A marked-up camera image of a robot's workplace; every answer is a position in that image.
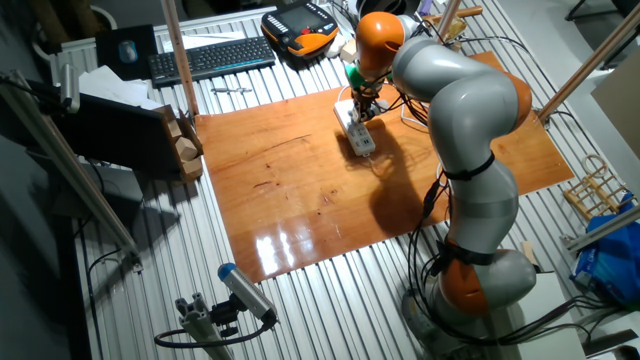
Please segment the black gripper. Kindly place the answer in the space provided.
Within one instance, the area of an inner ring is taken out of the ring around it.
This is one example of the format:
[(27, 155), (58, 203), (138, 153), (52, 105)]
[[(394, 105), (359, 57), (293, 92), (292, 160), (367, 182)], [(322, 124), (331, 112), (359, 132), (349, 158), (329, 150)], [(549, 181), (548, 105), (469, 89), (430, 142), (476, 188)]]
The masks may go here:
[(354, 108), (352, 120), (354, 123), (361, 123), (363, 120), (363, 111), (365, 111), (365, 120), (370, 121), (382, 113), (382, 110), (374, 104), (379, 98), (379, 91), (367, 87), (357, 87), (353, 89)]

